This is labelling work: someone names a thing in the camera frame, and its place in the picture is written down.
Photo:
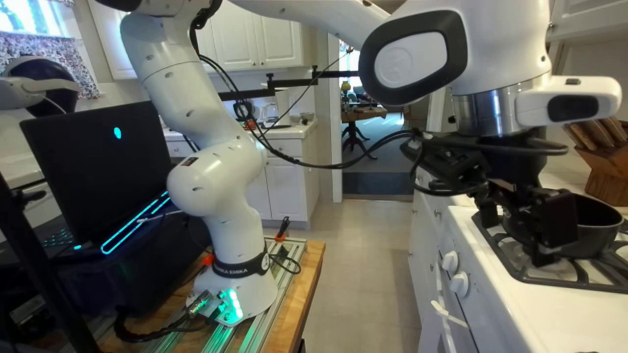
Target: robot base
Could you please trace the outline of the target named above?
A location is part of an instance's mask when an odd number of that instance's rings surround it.
[[[216,322],[228,327],[236,326],[243,320],[264,312],[277,299],[278,293],[277,284],[270,270],[262,276],[252,274],[244,278],[225,278],[217,275],[211,267],[207,267],[194,280],[193,290],[188,295],[186,305],[192,304],[205,290],[208,290],[214,298],[210,305],[200,311],[200,314],[205,317],[208,317],[222,303],[223,298],[218,300],[219,293],[222,293],[224,300],[230,303],[239,302],[241,308],[239,312],[237,305],[235,307],[229,305],[216,318]]]

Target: wooden table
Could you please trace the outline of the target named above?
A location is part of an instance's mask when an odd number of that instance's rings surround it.
[[[266,338],[266,345],[263,350],[264,353],[293,353],[299,349],[303,327],[305,326],[314,291],[318,284],[324,253],[324,242],[307,242],[305,253],[301,258],[301,273],[296,275],[290,283],[290,287],[281,304],[277,317],[273,322],[271,331]],[[203,257],[199,258],[197,264],[194,264],[194,266],[190,268],[190,273],[193,273],[195,269],[200,267]],[[191,289],[192,283],[181,287],[153,315],[140,319],[127,320],[127,328],[133,332],[158,330],[173,312],[185,304],[187,294]],[[191,326],[195,327],[202,321],[203,318],[197,317]],[[185,334],[173,349],[173,353],[200,352],[213,330],[214,328],[209,326],[204,330]],[[242,340],[243,338],[244,337],[235,337],[236,340]],[[128,344],[122,342],[115,335],[104,338],[99,344],[103,352],[115,353],[139,353],[145,346],[145,344]]]
[[[358,120],[372,119],[373,117],[377,117],[377,116],[381,116],[383,119],[385,119],[386,114],[388,114],[388,111],[386,110],[386,108],[383,108],[383,107],[374,107],[373,109],[360,108],[354,112],[342,112],[341,114],[342,122],[346,122],[349,124],[345,128],[345,130],[342,131],[342,137],[344,137],[345,134],[347,133],[349,134],[349,137],[347,137],[345,142],[342,144],[342,150],[344,151],[346,147],[350,146],[351,151],[353,151],[354,146],[357,145],[364,153],[366,153],[366,147],[364,147],[364,143],[362,143],[362,141],[357,137],[357,135],[360,135],[360,137],[364,141],[368,141],[370,139],[366,138],[362,134],[362,131],[360,131],[360,129],[355,124],[355,122]],[[377,157],[371,156],[370,154],[367,154],[367,157],[369,157],[372,160],[377,159]]]

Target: black stand pole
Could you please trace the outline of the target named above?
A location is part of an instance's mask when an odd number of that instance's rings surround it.
[[[1,173],[0,229],[76,352],[100,352]]]

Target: black pot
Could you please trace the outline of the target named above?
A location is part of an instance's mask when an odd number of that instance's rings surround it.
[[[563,247],[558,255],[568,258],[595,258],[609,250],[624,216],[594,198],[573,194],[578,212],[578,241]]]

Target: laptop keyboard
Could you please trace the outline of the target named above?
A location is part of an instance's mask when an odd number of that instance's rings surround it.
[[[61,246],[61,245],[71,245],[74,244],[74,235],[70,232],[70,229],[64,229],[59,233],[54,234],[53,236],[45,239],[41,242],[43,247],[53,247],[53,246]]]

